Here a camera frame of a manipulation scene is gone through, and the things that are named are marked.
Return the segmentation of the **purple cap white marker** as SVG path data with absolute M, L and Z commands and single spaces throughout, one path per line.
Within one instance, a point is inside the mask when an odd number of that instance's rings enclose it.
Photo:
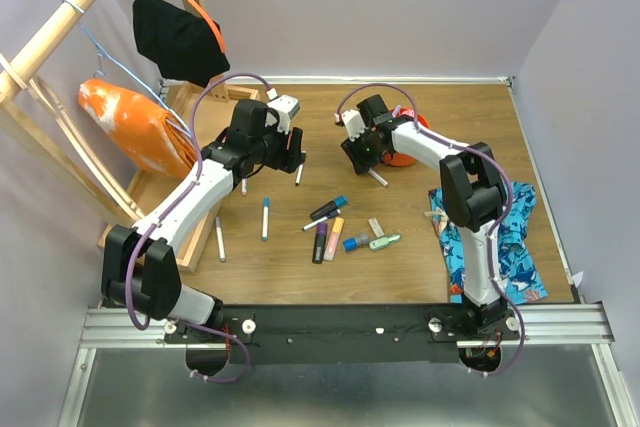
M 299 186 L 302 180 L 302 175 L 303 175 L 303 171 L 304 171 L 304 163 L 301 164 L 296 171 L 296 178 L 295 178 L 295 186 Z

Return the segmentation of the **black cap white marker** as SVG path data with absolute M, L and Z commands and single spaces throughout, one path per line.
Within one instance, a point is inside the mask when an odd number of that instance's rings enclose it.
M 221 219 L 219 216 L 215 217 L 215 235 L 216 235 L 219 261 L 224 263 L 226 262 L 226 250 L 225 250 L 225 244 L 224 244 L 224 235 L 223 235 L 223 230 L 221 225 Z

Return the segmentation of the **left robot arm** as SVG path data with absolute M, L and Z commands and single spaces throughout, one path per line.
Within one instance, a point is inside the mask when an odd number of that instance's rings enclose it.
M 264 103 L 236 103 L 231 123 L 201 151 L 201 157 L 169 196 L 127 228 L 108 232 L 101 278 L 102 295 L 135 316 L 187 322 L 201 342 L 222 327 L 220 299 L 184 285 L 176 254 L 187 236 L 241 182 L 262 167 L 291 174 L 304 162 L 303 131 L 292 121 L 298 99 L 281 95 Z

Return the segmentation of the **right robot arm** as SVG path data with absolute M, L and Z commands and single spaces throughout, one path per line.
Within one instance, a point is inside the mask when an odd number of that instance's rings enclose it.
M 497 231 L 513 201 L 504 170 L 484 143 L 460 143 L 425 128 L 408 116 L 383 114 L 367 125 L 360 113 L 335 116 L 346 129 L 341 144 L 358 174 L 386 154 L 408 155 L 438 172 L 444 211 L 463 244 L 465 280 L 460 326 L 480 339 L 508 314 L 504 282 L 499 273 Z

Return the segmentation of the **brown cap white marker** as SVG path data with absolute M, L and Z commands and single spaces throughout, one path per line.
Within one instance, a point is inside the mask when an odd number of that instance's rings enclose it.
M 368 174 L 376 181 L 378 182 L 380 185 L 382 185 L 383 187 L 387 187 L 388 186 L 388 182 L 382 177 L 380 176 L 378 173 L 376 173 L 373 169 L 370 169 L 368 171 Z

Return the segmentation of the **orange round organizer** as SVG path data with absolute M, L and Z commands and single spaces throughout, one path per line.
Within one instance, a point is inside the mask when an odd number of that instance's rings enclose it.
M 414 110 L 413 109 L 409 109 L 406 107 L 402 107 L 400 105 L 396 106 L 393 110 L 392 110 L 392 116 L 394 118 L 406 115 L 408 117 L 413 118 L 414 117 Z M 429 128 L 430 124 L 427 121 L 427 119 L 422 115 L 419 114 L 418 115 L 418 120 L 421 126 L 425 127 L 425 128 Z M 391 167 L 408 167 L 411 166 L 413 164 L 416 163 L 416 160 L 411 157 L 408 156 L 406 154 L 401 154 L 401 153 L 387 153 L 382 157 L 382 162 L 384 165 L 387 166 L 391 166 Z

